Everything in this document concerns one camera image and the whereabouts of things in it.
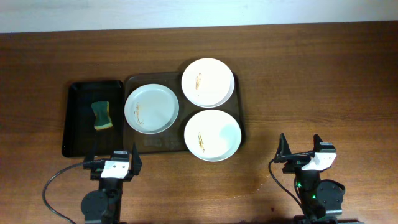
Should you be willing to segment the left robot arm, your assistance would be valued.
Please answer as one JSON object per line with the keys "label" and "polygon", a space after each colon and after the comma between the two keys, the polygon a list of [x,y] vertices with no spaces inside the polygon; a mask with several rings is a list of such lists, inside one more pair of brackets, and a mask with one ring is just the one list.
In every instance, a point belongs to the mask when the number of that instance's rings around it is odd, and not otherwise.
{"label": "left robot arm", "polygon": [[95,159],[98,145],[84,158],[85,169],[90,170],[90,179],[99,182],[98,190],[91,191],[81,201],[85,223],[121,223],[123,183],[139,175],[142,161],[137,147],[130,151],[115,150],[109,159]]}

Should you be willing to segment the brown serving tray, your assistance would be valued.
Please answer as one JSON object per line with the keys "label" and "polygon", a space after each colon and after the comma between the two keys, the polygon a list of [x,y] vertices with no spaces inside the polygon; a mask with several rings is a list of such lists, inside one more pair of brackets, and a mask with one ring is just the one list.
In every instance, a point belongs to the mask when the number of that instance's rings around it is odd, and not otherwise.
{"label": "brown serving tray", "polygon": [[157,134],[142,134],[124,123],[123,144],[125,149],[136,146],[139,154],[158,154],[188,151],[183,133],[188,120],[204,109],[192,104],[184,96],[181,87],[182,74],[178,72],[142,73],[132,75],[124,82],[125,97],[146,84],[160,84],[171,89],[179,100],[177,120],[167,130]]}

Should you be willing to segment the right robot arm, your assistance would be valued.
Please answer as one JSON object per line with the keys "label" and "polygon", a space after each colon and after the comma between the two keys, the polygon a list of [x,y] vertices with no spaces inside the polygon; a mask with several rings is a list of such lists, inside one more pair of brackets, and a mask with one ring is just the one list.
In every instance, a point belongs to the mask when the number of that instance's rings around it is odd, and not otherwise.
{"label": "right robot arm", "polygon": [[293,195],[271,177],[276,184],[287,192],[299,205],[302,215],[293,218],[294,223],[338,223],[337,216],[342,214],[341,204],[345,194],[345,186],[334,180],[322,180],[320,174],[329,169],[336,159],[336,148],[330,142],[323,141],[319,135],[313,136],[313,149],[307,152],[293,153],[285,135],[279,137],[279,145],[275,157],[269,162],[283,163],[282,172],[293,174]]}

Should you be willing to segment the black small tray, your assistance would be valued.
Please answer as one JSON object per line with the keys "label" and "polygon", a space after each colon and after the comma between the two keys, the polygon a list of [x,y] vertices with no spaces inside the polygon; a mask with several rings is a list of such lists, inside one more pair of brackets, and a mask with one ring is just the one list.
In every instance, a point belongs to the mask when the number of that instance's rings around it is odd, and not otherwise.
{"label": "black small tray", "polygon": [[[112,127],[97,131],[91,104],[109,103]],[[110,155],[123,148],[124,87],[120,80],[75,82],[69,86],[62,142],[64,157]]]}

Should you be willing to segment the white plate top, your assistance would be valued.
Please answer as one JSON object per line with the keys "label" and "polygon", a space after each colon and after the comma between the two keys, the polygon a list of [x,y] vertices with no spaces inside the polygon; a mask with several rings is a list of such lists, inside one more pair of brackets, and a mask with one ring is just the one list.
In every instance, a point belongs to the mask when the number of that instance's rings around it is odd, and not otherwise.
{"label": "white plate top", "polygon": [[202,108],[215,108],[231,97],[235,80],[231,69],[214,58],[201,58],[192,62],[181,79],[183,94]]}

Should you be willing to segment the green yellow sponge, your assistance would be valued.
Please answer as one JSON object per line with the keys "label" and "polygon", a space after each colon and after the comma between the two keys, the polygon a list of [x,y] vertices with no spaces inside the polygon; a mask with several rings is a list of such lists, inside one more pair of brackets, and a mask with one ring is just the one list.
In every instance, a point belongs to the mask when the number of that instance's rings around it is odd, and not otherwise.
{"label": "green yellow sponge", "polygon": [[91,109],[95,114],[94,129],[96,131],[102,131],[113,127],[109,115],[109,102],[108,101],[97,101],[91,104]]}

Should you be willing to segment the white plate bottom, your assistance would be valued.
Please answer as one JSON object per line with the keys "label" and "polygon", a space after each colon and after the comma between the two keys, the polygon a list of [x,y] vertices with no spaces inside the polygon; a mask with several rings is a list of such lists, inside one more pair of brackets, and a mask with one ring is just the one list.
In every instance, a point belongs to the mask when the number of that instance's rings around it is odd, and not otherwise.
{"label": "white plate bottom", "polygon": [[231,157],[243,139],[238,122],[221,110],[203,110],[193,115],[186,124],[183,136],[188,150],[208,162]]}

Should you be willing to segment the white plate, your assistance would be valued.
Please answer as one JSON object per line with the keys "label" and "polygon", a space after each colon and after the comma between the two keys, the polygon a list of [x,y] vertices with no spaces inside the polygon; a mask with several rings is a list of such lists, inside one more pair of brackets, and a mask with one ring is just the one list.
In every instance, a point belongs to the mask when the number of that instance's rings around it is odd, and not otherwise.
{"label": "white plate", "polygon": [[181,79],[183,94],[202,108],[215,108],[231,97],[235,80],[231,69],[214,58],[201,58],[192,62]]}
{"label": "white plate", "polygon": [[221,110],[203,110],[193,115],[186,124],[183,136],[188,150],[208,162],[231,157],[243,139],[238,122]]}
{"label": "white plate", "polygon": [[177,96],[160,84],[140,86],[127,97],[124,105],[128,125],[143,134],[165,131],[176,121],[178,112]]}

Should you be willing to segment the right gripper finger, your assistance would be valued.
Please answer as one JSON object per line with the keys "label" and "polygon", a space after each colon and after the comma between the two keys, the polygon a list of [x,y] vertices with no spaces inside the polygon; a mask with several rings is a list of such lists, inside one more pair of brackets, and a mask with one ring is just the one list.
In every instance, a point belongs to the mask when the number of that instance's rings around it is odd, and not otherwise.
{"label": "right gripper finger", "polygon": [[323,141],[322,141],[322,139],[320,138],[320,136],[319,136],[318,134],[315,134],[315,135],[313,136],[313,145],[314,145],[313,151],[314,151],[314,152],[322,152],[322,150],[323,150],[323,145],[322,145],[322,143],[323,143]]}
{"label": "right gripper finger", "polygon": [[277,148],[276,156],[288,156],[291,155],[291,150],[289,144],[287,143],[287,139],[284,133],[281,133],[279,136],[279,145]]}

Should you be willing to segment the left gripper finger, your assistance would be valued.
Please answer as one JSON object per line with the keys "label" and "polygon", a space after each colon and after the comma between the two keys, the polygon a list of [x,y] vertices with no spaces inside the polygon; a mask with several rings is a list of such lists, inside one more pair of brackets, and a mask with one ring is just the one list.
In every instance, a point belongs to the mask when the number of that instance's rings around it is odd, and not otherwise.
{"label": "left gripper finger", "polygon": [[95,154],[96,154],[97,148],[98,148],[98,142],[95,141],[94,144],[93,144],[93,147],[90,149],[88,154],[85,156],[84,162],[90,162],[90,161],[93,161],[95,159]]}
{"label": "left gripper finger", "polygon": [[142,169],[142,161],[140,155],[137,151],[136,144],[134,143],[132,146],[132,161],[131,161],[131,172],[133,175],[139,175]]}

